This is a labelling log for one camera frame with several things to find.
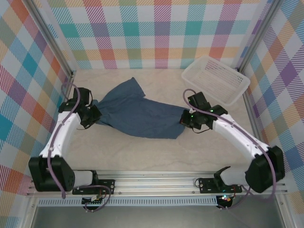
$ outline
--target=metal bracket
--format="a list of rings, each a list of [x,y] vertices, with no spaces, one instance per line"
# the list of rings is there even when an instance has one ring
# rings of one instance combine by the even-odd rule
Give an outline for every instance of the metal bracket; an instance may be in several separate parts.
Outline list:
[[[106,179],[106,180],[98,180],[96,184],[94,185],[105,185],[109,189],[111,189],[111,194],[114,194],[115,189],[115,180],[114,179]],[[106,189],[100,189],[97,188],[82,188],[82,189],[73,189],[72,194],[73,195],[100,195],[101,194],[107,194],[109,193],[106,191]]]
[[[200,193],[241,193],[242,188],[238,185],[225,186],[221,191],[214,183],[213,178],[199,178],[199,192]]]

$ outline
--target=plaid wallpaper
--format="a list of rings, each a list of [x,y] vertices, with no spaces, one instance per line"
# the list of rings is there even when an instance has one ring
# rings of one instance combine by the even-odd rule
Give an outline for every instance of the plaid wallpaper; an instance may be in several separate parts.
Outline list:
[[[40,0],[35,2],[59,40]],[[202,55],[231,65],[262,2],[48,0],[76,64],[83,69],[186,68]]]
[[[271,6],[271,4],[272,4],[273,1],[274,0],[267,0],[267,3],[266,3],[266,5],[263,8],[263,11],[260,14],[260,17],[258,18],[257,23],[256,23],[254,29],[252,30],[252,32],[250,34],[250,37],[249,37],[249,39],[248,39],[248,41],[246,43],[246,46],[245,46],[245,48],[244,48],[244,50],[243,50],[243,52],[241,54],[241,57],[240,57],[240,59],[239,59],[239,61],[237,63],[237,68],[239,68],[241,66],[241,64],[243,62],[243,59],[244,59],[244,57],[245,57],[245,55],[246,55],[246,53],[248,51],[248,48],[251,46],[254,38],[256,37],[257,31],[260,28],[260,26],[262,25],[262,22],[263,22],[265,16],[267,15],[268,10],[269,10],[269,8],[270,8],[270,6]]]
[[[0,0],[0,31],[0,228],[14,228],[67,76],[21,0]]]
[[[264,140],[285,153],[286,181],[304,227],[304,1],[285,0],[245,73]]]

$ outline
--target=blue cloth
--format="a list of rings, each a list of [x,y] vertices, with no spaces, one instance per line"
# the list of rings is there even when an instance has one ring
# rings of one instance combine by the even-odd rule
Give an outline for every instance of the blue cloth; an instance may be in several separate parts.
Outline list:
[[[144,97],[135,78],[121,83],[102,101],[93,101],[102,113],[97,124],[137,137],[176,139],[185,129],[179,124],[184,108]]]

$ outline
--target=white plastic basket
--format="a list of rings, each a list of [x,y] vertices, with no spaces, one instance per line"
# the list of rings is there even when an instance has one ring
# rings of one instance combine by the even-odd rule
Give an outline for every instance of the white plastic basket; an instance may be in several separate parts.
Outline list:
[[[223,105],[232,105],[246,91],[249,78],[219,61],[202,56],[181,74],[186,84]]]

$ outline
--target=white fabric surface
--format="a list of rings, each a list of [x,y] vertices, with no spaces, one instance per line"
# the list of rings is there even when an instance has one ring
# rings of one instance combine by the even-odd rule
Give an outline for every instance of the white fabric surface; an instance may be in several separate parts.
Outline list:
[[[186,107],[182,92],[186,86],[180,69],[79,70],[78,87],[92,90],[101,100],[112,88],[136,78],[146,98]],[[217,103],[207,97],[211,105]],[[225,107],[232,117],[252,133],[243,98]],[[67,157],[73,169],[123,171],[217,171],[227,165],[247,164],[241,152],[214,131],[195,134],[191,129],[176,140],[146,139],[126,135],[108,126],[94,124],[76,131]]]

